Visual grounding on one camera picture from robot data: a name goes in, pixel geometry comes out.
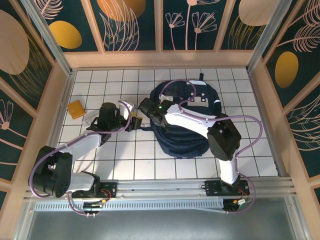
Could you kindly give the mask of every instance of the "metal base plate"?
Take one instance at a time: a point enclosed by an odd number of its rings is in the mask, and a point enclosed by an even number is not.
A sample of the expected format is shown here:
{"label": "metal base plate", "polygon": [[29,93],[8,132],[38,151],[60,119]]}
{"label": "metal base plate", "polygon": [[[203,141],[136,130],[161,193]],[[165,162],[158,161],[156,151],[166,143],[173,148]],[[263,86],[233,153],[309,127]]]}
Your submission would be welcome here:
{"label": "metal base plate", "polygon": [[[117,183],[116,182],[101,182],[101,190],[108,190],[111,193],[111,198],[114,199],[117,194]],[[72,199],[104,199],[106,195],[100,192],[97,196],[92,197],[87,194],[86,191],[76,191],[72,193]]]}
{"label": "metal base plate", "polygon": [[248,182],[246,180],[240,180],[237,187],[222,184],[220,180],[205,181],[202,188],[205,189],[207,197],[242,196],[243,193],[239,189],[245,194],[250,195]]}

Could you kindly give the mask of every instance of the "flower illustration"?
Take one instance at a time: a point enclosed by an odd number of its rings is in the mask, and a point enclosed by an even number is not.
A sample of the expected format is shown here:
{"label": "flower illustration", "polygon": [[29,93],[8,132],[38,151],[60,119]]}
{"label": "flower illustration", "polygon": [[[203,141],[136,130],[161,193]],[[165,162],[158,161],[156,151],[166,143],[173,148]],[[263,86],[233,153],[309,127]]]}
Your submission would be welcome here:
{"label": "flower illustration", "polygon": [[182,17],[181,12],[179,12],[179,13],[175,12],[175,13],[172,13],[172,15],[170,12],[168,12],[165,14],[165,19],[166,19],[166,21],[169,25],[169,28],[170,28],[173,50],[176,50],[172,29],[184,26],[186,24],[186,22],[183,21],[184,18]]}
{"label": "flower illustration", "polygon": [[220,0],[186,0],[186,2],[189,4],[189,6],[215,4],[219,1]]}
{"label": "flower illustration", "polygon": [[[7,101],[5,104],[5,102],[2,99],[0,99],[0,130],[4,130],[4,131],[9,130],[12,133],[26,139],[27,138],[26,136],[23,136],[22,134],[10,128],[10,121],[11,121],[13,112],[14,112],[14,104],[10,101]],[[0,142],[19,150],[23,149],[22,147],[16,144],[13,144],[11,142],[8,142],[2,138],[0,138]],[[2,162],[2,161],[0,162],[0,164],[17,165],[16,163],[8,163],[8,162]]]}
{"label": "flower illustration", "polygon": [[201,17],[199,17],[199,12],[192,14],[192,23],[195,32],[195,43],[194,50],[197,50],[197,37],[198,34],[207,33],[217,30],[217,24],[214,24],[216,21],[215,12],[207,13],[204,12]]}
{"label": "flower illustration", "polygon": [[205,4],[216,4],[220,0],[186,0],[186,3],[189,5],[188,12],[186,14],[186,26],[185,26],[185,50],[188,50],[188,26],[189,26],[189,16],[191,6],[196,5],[205,5]]}
{"label": "flower illustration", "polygon": [[9,129],[13,111],[14,104],[12,102],[8,101],[5,105],[5,102],[0,99],[0,128],[2,130]]}

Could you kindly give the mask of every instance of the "purple tube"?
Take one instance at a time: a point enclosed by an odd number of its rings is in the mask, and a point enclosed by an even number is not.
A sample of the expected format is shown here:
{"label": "purple tube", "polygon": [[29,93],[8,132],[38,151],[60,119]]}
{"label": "purple tube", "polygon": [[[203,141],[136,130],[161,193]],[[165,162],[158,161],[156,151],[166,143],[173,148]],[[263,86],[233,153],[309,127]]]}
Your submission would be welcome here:
{"label": "purple tube", "polygon": [[[177,80],[170,81],[170,82],[167,83],[167,84],[164,86],[164,88],[161,90],[159,96],[161,96],[161,95],[163,94],[163,92],[165,91],[165,89],[166,89],[170,84],[172,84],[172,83],[174,83],[174,82],[178,82],[178,81],[182,81],[182,82],[187,82],[187,83],[189,83],[189,84],[192,86],[193,90],[194,90],[194,93],[193,93],[192,98],[180,102],[180,104],[179,104],[179,109],[180,109],[181,112],[183,112],[182,104],[185,104],[185,103],[187,103],[187,102],[189,102],[189,101],[192,101],[192,100],[196,97],[196,95],[197,95],[196,86],[195,86],[193,83],[191,83],[190,81],[185,80],[185,79],[177,79]],[[256,201],[256,187],[255,187],[254,183],[252,182],[252,180],[251,180],[249,177],[245,176],[244,174],[242,174],[242,173],[240,173],[240,172],[238,171],[237,161],[238,161],[238,156],[239,156],[241,153],[243,153],[243,152],[244,152],[245,150],[247,150],[248,148],[252,147],[252,146],[253,146],[254,144],[256,144],[256,143],[259,141],[259,139],[261,138],[262,133],[263,133],[263,125],[262,125],[262,123],[261,123],[261,122],[259,121],[259,119],[257,119],[256,117],[254,117],[254,116],[249,116],[249,115],[235,115],[235,116],[227,116],[227,117],[220,117],[220,118],[204,118],[204,117],[200,117],[200,116],[193,115],[193,114],[188,113],[188,112],[184,112],[184,114],[187,115],[187,116],[189,116],[189,117],[192,117],[192,118],[195,118],[195,119],[198,119],[198,120],[204,120],[204,121],[207,121],[207,122],[218,122],[218,121],[224,121],[224,120],[229,120],[229,119],[247,118],[247,119],[252,119],[252,120],[254,120],[256,123],[258,123],[259,129],[260,129],[259,134],[258,134],[258,137],[257,137],[251,144],[249,144],[248,146],[245,146],[244,148],[242,148],[241,150],[239,150],[239,151],[234,155],[235,171],[236,171],[241,177],[245,178],[248,182],[251,183],[251,185],[252,185],[252,187],[253,187],[254,196],[253,196],[253,198],[252,198],[252,201],[251,201],[250,205],[249,205],[247,208],[245,208],[244,210],[235,211],[235,212],[232,212],[232,213],[233,213],[233,214],[240,214],[240,213],[244,213],[244,212],[248,211],[248,210],[253,206],[253,204],[254,204],[255,201]]]}
{"label": "purple tube", "polygon": [[33,179],[34,179],[34,175],[35,175],[35,172],[36,172],[36,169],[39,167],[39,165],[44,162],[48,157],[50,157],[51,155],[63,150],[63,149],[66,149],[67,147],[69,146],[72,146],[73,144],[79,142],[80,140],[86,138],[87,136],[90,136],[90,135],[94,135],[94,134],[114,134],[114,133],[120,133],[120,132],[124,132],[127,127],[129,126],[130,122],[131,122],[131,114],[130,114],[130,109],[128,108],[128,106],[123,102],[123,101],[118,101],[121,105],[125,106],[126,110],[129,112],[128,114],[128,121],[125,125],[125,127],[117,130],[117,131],[95,131],[95,132],[90,132],[86,135],[83,135],[82,137],[72,141],[69,143],[69,145],[63,145],[61,147],[58,147],[56,148],[55,150],[53,150],[52,152],[49,152],[48,154],[44,155],[42,158],[40,158],[39,161],[36,162],[36,164],[34,165],[31,173],[30,173],[30,177],[29,177],[29,186],[30,186],[30,190],[32,192],[33,195],[35,195],[37,198],[40,198],[40,199],[44,199],[44,198],[47,198],[49,197],[50,195],[49,194],[46,194],[46,195],[40,195],[38,194],[35,189],[34,189],[34,185],[33,185]]}

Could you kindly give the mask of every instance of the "dark green wallpaper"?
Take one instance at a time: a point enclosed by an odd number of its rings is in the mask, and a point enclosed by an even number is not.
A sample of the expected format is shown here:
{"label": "dark green wallpaper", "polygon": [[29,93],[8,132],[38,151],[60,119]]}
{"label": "dark green wallpaper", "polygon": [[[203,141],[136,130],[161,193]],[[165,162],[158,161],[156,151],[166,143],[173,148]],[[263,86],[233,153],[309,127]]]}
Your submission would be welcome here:
{"label": "dark green wallpaper", "polygon": [[52,65],[8,0],[0,1],[0,18],[6,21],[0,54],[11,65],[0,63],[0,78],[37,109]]}
{"label": "dark green wallpaper", "polygon": [[267,55],[267,53],[269,52],[269,49],[271,47],[271,45],[274,43],[274,40],[276,38],[276,36],[279,34],[280,30],[282,29],[282,27],[284,26],[285,22],[287,21],[289,15],[291,14],[292,9],[295,7],[296,3],[298,0],[292,0],[290,7],[288,9],[288,11],[286,12],[286,14],[284,15],[278,29],[275,31],[274,35],[272,36],[272,39],[270,40],[269,44],[266,46],[262,57],[265,58],[265,56]]}
{"label": "dark green wallpaper", "polygon": [[283,107],[320,71],[320,5],[312,3],[304,2],[266,63]]}
{"label": "dark green wallpaper", "polygon": [[187,1],[163,1],[163,50],[213,50],[226,0],[189,6]]}
{"label": "dark green wallpaper", "polygon": [[48,0],[37,0],[36,4],[50,28],[54,26],[50,26],[52,23],[58,22],[55,23],[55,31],[51,31],[55,37],[59,35],[57,42],[63,52],[98,51],[80,0],[55,0],[51,3]]}
{"label": "dark green wallpaper", "polygon": [[250,26],[239,17],[239,5],[243,0],[236,0],[228,27],[221,45],[221,50],[253,50],[266,25]]}
{"label": "dark green wallpaper", "polygon": [[12,180],[33,118],[0,90],[0,178]]}
{"label": "dark green wallpaper", "polygon": [[309,177],[320,174],[320,85],[286,118]]}
{"label": "dark green wallpaper", "polygon": [[0,211],[2,209],[2,205],[5,202],[6,195],[7,193],[5,191],[0,191]]}
{"label": "dark green wallpaper", "polygon": [[154,0],[90,2],[106,51],[156,50]]}

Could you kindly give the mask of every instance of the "small white object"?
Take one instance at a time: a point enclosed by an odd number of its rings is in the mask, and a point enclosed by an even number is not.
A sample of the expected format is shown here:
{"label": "small white object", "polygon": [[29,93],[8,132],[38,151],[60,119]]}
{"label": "small white object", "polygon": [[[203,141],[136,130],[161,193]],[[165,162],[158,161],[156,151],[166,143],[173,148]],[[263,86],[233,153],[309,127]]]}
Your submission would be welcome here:
{"label": "small white object", "polygon": [[160,99],[160,102],[162,103],[163,100],[168,100],[168,101],[171,101],[173,102],[174,101],[174,97],[173,96],[165,96],[163,94],[161,94],[161,96],[159,97]]}
{"label": "small white object", "polygon": [[239,205],[242,205],[242,204],[245,204],[246,203],[246,200],[245,199],[240,199],[238,200],[238,204]]}

